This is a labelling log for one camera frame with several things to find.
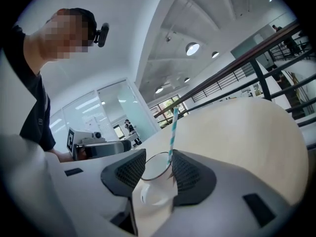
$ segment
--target drinking straw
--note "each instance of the drinking straw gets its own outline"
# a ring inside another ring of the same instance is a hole
[[[176,136],[178,113],[179,113],[179,108],[178,108],[178,107],[175,107],[175,108],[173,109],[173,121],[172,121],[172,128],[171,128],[170,150],[169,150],[169,153],[168,153],[168,163],[167,163],[167,167],[169,166],[169,164],[170,164],[170,162],[171,162],[172,150],[173,150],[173,144],[174,144],[174,138],[175,138],[175,136]]]

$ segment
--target round wooden table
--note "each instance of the round wooden table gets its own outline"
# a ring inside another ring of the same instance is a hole
[[[146,140],[147,159],[169,150],[171,126]],[[278,191],[290,204],[302,198],[308,154],[302,133],[280,106],[256,98],[227,100],[178,120],[174,149],[241,166]],[[133,205],[140,237],[151,236],[168,218],[171,202],[153,209],[140,201],[140,180]]]

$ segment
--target cup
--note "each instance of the cup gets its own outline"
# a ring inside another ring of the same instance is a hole
[[[144,186],[141,201],[146,205],[164,205],[178,195],[178,188],[172,174],[172,162],[167,166],[168,152],[151,157],[145,164],[142,175]]]

